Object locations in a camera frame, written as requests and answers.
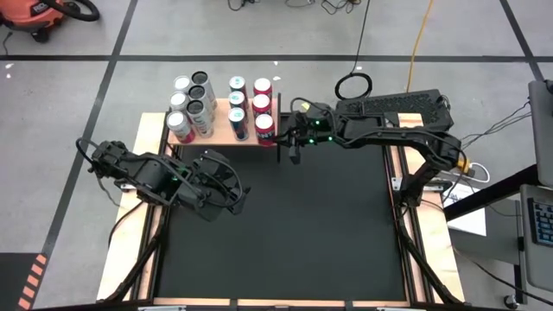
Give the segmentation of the black table mat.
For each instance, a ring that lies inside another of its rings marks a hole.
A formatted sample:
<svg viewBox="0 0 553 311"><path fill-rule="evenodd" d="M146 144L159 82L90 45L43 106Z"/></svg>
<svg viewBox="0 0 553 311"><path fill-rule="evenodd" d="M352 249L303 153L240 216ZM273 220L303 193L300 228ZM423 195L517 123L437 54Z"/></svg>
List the black table mat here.
<svg viewBox="0 0 553 311"><path fill-rule="evenodd" d="M384 151L224 147L250 189L239 215L170 214L162 298L401 301L405 297Z"/></svg>

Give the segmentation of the black stand beam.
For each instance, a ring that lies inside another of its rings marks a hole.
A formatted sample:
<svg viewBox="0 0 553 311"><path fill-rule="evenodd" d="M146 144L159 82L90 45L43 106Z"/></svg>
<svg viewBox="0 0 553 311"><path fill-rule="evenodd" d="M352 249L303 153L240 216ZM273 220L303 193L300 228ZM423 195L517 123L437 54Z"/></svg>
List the black stand beam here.
<svg viewBox="0 0 553 311"><path fill-rule="evenodd" d="M443 209L445 219L447 221L457 219L484 206L518 194L523 185L540 185L536 164L445 207Z"/></svg>

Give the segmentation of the white paper sheet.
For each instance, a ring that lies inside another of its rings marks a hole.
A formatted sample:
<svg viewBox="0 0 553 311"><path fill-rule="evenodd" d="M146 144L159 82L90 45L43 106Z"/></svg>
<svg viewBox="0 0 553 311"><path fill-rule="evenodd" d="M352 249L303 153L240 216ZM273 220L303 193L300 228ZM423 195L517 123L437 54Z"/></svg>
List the white paper sheet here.
<svg viewBox="0 0 553 311"><path fill-rule="evenodd" d="M453 203L465 199L467 196L478 191L478 188L459 183L455 187L451 187L442 194L443 199L446 199L443 203L443 206L447 207L449 205L452 205ZM485 237L485 210L481 208L479 210L476 210L475 212L465 214L464 216L461 216L457 219L449 220L448 228Z"/></svg>

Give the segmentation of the silver blue Red Bull can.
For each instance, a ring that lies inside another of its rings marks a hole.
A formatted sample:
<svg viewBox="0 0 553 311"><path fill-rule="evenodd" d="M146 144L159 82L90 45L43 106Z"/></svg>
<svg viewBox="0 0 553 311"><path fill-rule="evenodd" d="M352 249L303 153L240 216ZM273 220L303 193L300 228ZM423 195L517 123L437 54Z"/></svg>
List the silver blue Red Bull can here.
<svg viewBox="0 0 553 311"><path fill-rule="evenodd" d="M228 103L231 108L240 108L247 112L248 100L241 91L233 91L229 94Z"/></svg>
<svg viewBox="0 0 553 311"><path fill-rule="evenodd" d="M242 76L233 76L229 80L229 87L231 92L242 92L245 97L248 96L246 89L246 81Z"/></svg>
<svg viewBox="0 0 553 311"><path fill-rule="evenodd" d="M237 141L244 141L249 137L247 115L242 108L231 108L228 111L228 120Z"/></svg>

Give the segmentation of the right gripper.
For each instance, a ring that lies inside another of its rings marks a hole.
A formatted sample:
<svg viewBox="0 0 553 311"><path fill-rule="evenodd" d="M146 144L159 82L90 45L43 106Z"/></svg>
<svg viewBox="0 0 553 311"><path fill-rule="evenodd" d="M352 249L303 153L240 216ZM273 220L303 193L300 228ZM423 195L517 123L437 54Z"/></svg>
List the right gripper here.
<svg viewBox="0 0 553 311"><path fill-rule="evenodd" d="M289 148L289 159L294 165L301 163L299 146L338 141L334 123L329 117L323 119L293 117L289 128L273 137L273 142L276 144L294 144Z"/></svg>

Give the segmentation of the black orange striped floor ramp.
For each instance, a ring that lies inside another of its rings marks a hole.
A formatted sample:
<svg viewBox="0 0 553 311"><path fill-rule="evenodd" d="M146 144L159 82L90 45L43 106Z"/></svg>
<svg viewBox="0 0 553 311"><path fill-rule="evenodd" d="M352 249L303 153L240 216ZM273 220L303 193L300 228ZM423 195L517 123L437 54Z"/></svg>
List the black orange striped floor ramp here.
<svg viewBox="0 0 553 311"><path fill-rule="evenodd" d="M0 311L30 310L47 265L44 253L0 253Z"/></svg>

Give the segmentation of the red soda can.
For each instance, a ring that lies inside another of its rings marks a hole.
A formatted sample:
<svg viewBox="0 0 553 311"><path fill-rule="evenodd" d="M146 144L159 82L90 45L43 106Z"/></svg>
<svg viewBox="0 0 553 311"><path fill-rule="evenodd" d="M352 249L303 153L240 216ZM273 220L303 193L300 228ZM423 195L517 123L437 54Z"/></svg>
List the red soda can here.
<svg viewBox="0 0 553 311"><path fill-rule="evenodd" d="M269 146L274 143L276 133L275 123L269 114L260 114L255 119L257 141L261 145Z"/></svg>
<svg viewBox="0 0 553 311"><path fill-rule="evenodd" d="M253 93L255 96L264 94L269 98L272 98L273 87L269 79L259 78L253 83Z"/></svg>

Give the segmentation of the orange Fanta can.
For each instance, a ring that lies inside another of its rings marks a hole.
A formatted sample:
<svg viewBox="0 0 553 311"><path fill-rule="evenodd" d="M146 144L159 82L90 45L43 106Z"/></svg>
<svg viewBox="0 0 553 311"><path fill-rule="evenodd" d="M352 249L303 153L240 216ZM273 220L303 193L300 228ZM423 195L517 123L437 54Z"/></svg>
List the orange Fanta can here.
<svg viewBox="0 0 553 311"><path fill-rule="evenodd" d="M254 118L262 114L270 115L272 110L270 97L262 93L256 95L252 100L251 108Z"/></svg>

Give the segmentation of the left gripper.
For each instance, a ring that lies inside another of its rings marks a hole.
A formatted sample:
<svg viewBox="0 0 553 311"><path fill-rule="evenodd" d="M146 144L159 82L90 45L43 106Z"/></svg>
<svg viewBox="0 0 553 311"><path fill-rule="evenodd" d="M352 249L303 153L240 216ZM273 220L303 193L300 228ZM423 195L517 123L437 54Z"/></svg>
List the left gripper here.
<svg viewBox="0 0 553 311"><path fill-rule="evenodd" d="M233 167L230 172L222 175L215 174L212 171L213 165L199 158L193 161L193 168L195 169L194 181L205 194L200 207L195 208L201 218L214 221L224 210L233 215L243 212L245 199L251 187L238 184L238 174Z"/></svg>

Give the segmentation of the black perforated computer case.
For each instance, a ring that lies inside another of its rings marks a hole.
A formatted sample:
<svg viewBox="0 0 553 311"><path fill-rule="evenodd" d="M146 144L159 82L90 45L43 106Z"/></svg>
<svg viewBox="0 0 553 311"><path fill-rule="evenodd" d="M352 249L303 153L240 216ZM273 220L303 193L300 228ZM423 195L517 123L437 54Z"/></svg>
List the black perforated computer case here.
<svg viewBox="0 0 553 311"><path fill-rule="evenodd" d="M448 99L437 89L341 100L336 104L336 111L352 117L388 112L418 113L424 125L435 126L438 130L449 130L454 125Z"/></svg>

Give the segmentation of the orange shop vacuum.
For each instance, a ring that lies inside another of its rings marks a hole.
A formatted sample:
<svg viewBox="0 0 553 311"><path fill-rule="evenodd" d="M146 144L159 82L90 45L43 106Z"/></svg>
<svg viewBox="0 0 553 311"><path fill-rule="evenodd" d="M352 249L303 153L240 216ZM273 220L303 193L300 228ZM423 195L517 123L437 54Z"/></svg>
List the orange shop vacuum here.
<svg viewBox="0 0 553 311"><path fill-rule="evenodd" d="M64 14L41 0L0 0L0 25L25 32L39 43L47 42L49 32Z"/></svg>

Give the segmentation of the wooden shelf with black frame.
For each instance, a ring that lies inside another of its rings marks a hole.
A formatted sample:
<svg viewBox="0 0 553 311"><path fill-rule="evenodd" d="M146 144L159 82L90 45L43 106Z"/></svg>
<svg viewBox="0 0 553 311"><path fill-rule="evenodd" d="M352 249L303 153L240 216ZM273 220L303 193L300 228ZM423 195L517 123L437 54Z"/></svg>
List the wooden shelf with black frame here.
<svg viewBox="0 0 553 311"><path fill-rule="evenodd" d="M213 122L214 133L211 137L201 137L190 122L195 132L195 139L191 143L180 143L169 130L168 145L176 147L181 156L213 149L231 160L261 161L262 159L276 160L279 157L278 147L275 143L269 146L258 143L252 109L247 111L250 120L247 124L249 137L244 141L237 141L228 120L228 111L230 110L228 100L218 98L217 101L218 107L214 112L215 120Z"/></svg>

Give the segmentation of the grey laptop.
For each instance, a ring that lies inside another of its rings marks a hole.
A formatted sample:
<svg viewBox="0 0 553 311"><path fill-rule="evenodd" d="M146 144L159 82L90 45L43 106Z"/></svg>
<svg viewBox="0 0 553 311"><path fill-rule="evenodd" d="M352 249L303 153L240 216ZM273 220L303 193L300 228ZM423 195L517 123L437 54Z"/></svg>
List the grey laptop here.
<svg viewBox="0 0 553 311"><path fill-rule="evenodd" d="M553 292L553 79L528 84L535 177L520 188L528 282Z"/></svg>

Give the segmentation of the white pink soda can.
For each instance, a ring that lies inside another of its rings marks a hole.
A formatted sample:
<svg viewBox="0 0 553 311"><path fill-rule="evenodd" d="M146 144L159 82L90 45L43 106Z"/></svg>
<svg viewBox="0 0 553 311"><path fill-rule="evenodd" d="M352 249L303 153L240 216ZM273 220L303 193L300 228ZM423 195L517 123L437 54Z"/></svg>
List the white pink soda can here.
<svg viewBox="0 0 553 311"><path fill-rule="evenodd" d="M195 132L188 117L181 111L172 111L167 115L166 125L180 143L191 143Z"/></svg>
<svg viewBox="0 0 553 311"><path fill-rule="evenodd" d="M189 97L184 92L174 92L169 97L169 108L171 111L185 111L189 102Z"/></svg>
<svg viewBox="0 0 553 311"><path fill-rule="evenodd" d="M191 79L186 75L177 76L174 79L174 83L173 83L174 89L177 92L184 92L184 93L188 93L192 85L193 83L191 82Z"/></svg>

